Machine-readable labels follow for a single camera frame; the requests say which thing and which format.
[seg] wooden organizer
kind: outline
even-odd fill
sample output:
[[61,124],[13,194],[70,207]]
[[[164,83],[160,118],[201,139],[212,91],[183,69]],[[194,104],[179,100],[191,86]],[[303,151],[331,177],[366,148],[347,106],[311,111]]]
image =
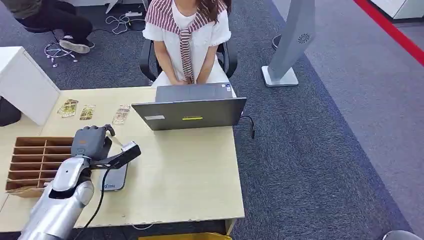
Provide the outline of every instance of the wooden organizer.
[[73,137],[17,137],[7,175],[6,193],[22,198],[43,194],[63,161],[71,157]]

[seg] robotic arm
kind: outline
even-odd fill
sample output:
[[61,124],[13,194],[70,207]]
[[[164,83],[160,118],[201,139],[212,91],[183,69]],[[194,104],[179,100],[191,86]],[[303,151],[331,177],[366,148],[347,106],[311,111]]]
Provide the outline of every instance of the robotic arm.
[[44,188],[18,240],[66,240],[93,197],[92,170],[119,169],[141,154],[131,141],[121,153],[107,158],[112,145],[107,131],[115,135],[110,125],[86,126],[76,132],[71,158],[60,165],[53,181]]

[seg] red and white striped shawl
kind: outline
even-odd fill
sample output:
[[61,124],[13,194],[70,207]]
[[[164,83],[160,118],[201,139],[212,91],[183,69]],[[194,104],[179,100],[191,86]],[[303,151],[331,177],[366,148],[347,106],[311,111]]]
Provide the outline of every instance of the red and white striped shawl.
[[[190,38],[192,32],[197,31],[201,27],[205,26],[209,22],[209,18],[203,14],[199,9],[197,9],[196,17],[194,18],[193,23],[184,29],[180,29],[177,23],[174,20],[172,12],[172,1],[174,0],[153,0],[151,1],[145,21],[149,24],[155,25],[161,29],[164,29],[168,32],[172,32],[179,35],[179,49],[181,54],[182,68],[184,71],[185,81],[189,84],[195,83],[195,78],[192,68],[192,57],[190,53]],[[204,1],[202,0],[200,4],[205,6]],[[221,0],[209,0],[218,2],[218,14],[227,9],[225,3]]]

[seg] yellow object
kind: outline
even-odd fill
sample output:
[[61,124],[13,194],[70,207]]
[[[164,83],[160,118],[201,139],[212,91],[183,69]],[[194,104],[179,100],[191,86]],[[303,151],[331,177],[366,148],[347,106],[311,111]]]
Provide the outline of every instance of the yellow object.
[[202,120],[202,116],[195,116],[195,117],[184,117],[182,120]]
[[138,240],[232,240],[231,237],[218,233],[189,233],[163,236],[142,236]]

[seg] white cable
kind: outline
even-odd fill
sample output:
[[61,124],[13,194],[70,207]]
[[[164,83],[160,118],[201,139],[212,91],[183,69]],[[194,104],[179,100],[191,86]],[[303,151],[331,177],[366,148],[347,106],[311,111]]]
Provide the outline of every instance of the white cable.
[[146,230],[146,229],[151,228],[153,225],[154,225],[154,224],[152,223],[152,224],[150,224],[149,226],[147,226],[147,227],[145,227],[145,228],[138,228],[138,227],[136,227],[135,225],[132,225],[132,227],[133,227],[133,228],[135,228],[135,229],[137,229],[137,230]]
[[[112,33],[114,33],[116,35],[119,35],[121,33],[125,33],[126,31],[128,31],[127,24],[130,23],[130,22],[133,22],[133,21],[144,21],[144,19],[133,19],[133,20],[131,20],[129,17],[125,16],[125,14],[124,14],[124,15],[119,16],[119,19],[114,17],[114,16],[108,16],[108,17],[106,17],[106,20],[105,20],[105,22],[107,24],[111,24],[113,22],[118,22],[118,25],[112,30]],[[117,30],[120,27],[121,24],[123,24],[125,26],[125,30],[115,32],[115,30]]]

